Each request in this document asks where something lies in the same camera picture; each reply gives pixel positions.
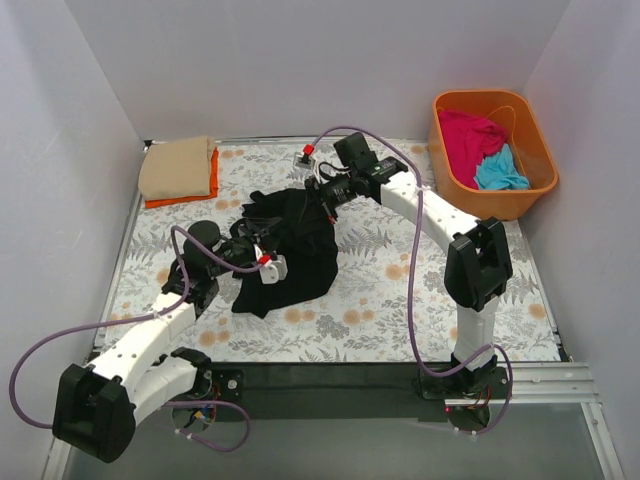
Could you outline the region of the black t-shirt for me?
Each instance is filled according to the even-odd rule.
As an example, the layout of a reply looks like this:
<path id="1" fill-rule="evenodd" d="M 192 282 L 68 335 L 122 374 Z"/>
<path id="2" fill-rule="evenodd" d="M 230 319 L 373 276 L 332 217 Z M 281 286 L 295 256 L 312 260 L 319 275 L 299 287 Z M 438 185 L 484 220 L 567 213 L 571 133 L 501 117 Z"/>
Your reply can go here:
<path id="1" fill-rule="evenodd" d="M 326 212 L 303 189 L 287 188 L 270 194 L 254 191 L 242 215 L 250 220 L 275 220 L 269 246 L 285 257 L 287 275 L 275 284 L 264 284 L 257 273 L 240 274 L 240 292 L 234 313 L 250 313 L 261 319 L 272 310 L 314 300 L 328 293 L 337 273 L 335 230 Z"/>

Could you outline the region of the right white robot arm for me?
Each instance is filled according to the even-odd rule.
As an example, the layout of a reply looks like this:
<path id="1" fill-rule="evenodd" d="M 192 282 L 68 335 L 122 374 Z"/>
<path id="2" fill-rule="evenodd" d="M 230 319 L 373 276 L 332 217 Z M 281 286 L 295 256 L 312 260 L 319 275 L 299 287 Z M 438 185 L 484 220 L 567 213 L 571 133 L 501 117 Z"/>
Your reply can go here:
<path id="1" fill-rule="evenodd" d="M 356 127 L 349 132 L 334 144 L 341 164 L 333 176 L 322 172 L 315 143 L 303 147 L 297 162 L 313 171 L 305 182 L 308 194 L 330 220 L 336 220 L 338 207 L 363 197 L 411 221 L 412 266 L 423 235 L 441 248 L 445 289 L 456 305 L 457 339 L 447 369 L 416 362 L 437 391 L 469 398 L 488 391 L 498 360 L 506 356 L 494 342 L 499 299 L 513 275 L 503 223 L 457 209 L 424 185 L 417 165 L 399 149 L 392 147 L 391 156 L 380 159 L 366 141 L 369 132 Z"/>

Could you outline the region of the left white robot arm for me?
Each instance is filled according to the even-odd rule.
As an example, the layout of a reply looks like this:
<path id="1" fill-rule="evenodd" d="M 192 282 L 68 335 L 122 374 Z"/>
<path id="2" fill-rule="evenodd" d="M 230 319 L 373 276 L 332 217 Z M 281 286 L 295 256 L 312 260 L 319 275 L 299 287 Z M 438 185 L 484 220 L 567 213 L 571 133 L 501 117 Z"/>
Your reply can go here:
<path id="1" fill-rule="evenodd" d="M 188 422 L 204 423 L 222 407 L 240 408 L 240 371 L 217 367 L 200 351 L 171 346 L 215 299 L 219 276 L 255 271 L 260 237 L 241 227 L 225 238 L 212 221 L 197 222 L 183 234 L 149 319 L 60 377 L 54 437 L 105 463 L 118 459 L 137 426 L 163 406 L 184 411 Z"/>

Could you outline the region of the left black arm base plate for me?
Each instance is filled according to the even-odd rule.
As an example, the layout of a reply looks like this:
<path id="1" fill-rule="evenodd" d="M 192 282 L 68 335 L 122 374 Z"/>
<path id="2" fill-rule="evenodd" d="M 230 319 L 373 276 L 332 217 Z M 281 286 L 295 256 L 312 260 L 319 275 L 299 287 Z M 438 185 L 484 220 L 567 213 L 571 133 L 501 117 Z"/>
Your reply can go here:
<path id="1" fill-rule="evenodd" d="M 199 370 L 190 390 L 171 401 L 222 400 L 236 402 L 242 397 L 244 374 L 237 369 Z"/>

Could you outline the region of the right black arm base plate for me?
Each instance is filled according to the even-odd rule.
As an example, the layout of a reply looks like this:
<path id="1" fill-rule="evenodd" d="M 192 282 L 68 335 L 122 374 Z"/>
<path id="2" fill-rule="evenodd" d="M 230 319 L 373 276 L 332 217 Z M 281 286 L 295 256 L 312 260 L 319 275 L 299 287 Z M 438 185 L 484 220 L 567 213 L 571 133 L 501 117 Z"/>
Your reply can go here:
<path id="1" fill-rule="evenodd" d="M 496 367 L 476 374 L 466 369 L 442 378 L 425 374 L 422 370 L 413 379 L 412 386 L 424 399 L 504 399 L 508 392 L 509 378 L 504 368 Z"/>

